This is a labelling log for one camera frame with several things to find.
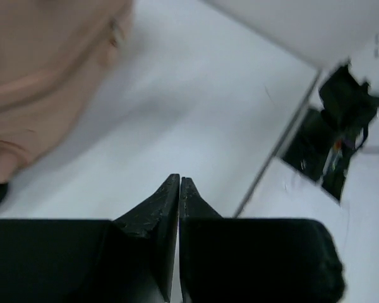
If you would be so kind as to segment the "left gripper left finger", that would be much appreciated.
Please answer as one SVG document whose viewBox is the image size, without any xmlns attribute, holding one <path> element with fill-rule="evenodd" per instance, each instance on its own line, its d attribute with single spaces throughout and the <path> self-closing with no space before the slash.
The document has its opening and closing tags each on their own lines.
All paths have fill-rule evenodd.
<svg viewBox="0 0 379 303">
<path fill-rule="evenodd" d="M 0 302 L 169 302 L 179 187 L 115 220 L 0 220 Z"/>
</svg>

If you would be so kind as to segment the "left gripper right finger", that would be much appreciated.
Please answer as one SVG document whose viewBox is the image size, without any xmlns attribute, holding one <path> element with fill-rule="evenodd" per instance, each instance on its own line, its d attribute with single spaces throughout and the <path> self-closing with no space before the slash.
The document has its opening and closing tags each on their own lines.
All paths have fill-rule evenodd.
<svg viewBox="0 0 379 303">
<path fill-rule="evenodd" d="M 179 276 L 185 302 L 338 302 L 343 265 L 307 218 L 225 218 L 181 180 Z"/>
</svg>

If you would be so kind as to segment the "pink suitcase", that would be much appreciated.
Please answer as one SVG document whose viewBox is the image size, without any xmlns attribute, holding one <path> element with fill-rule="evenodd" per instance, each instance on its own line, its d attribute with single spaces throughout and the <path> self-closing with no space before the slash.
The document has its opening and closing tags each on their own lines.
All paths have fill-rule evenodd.
<svg viewBox="0 0 379 303">
<path fill-rule="evenodd" d="M 123 46 L 133 1 L 0 1 L 0 204 L 71 131 Z"/>
</svg>

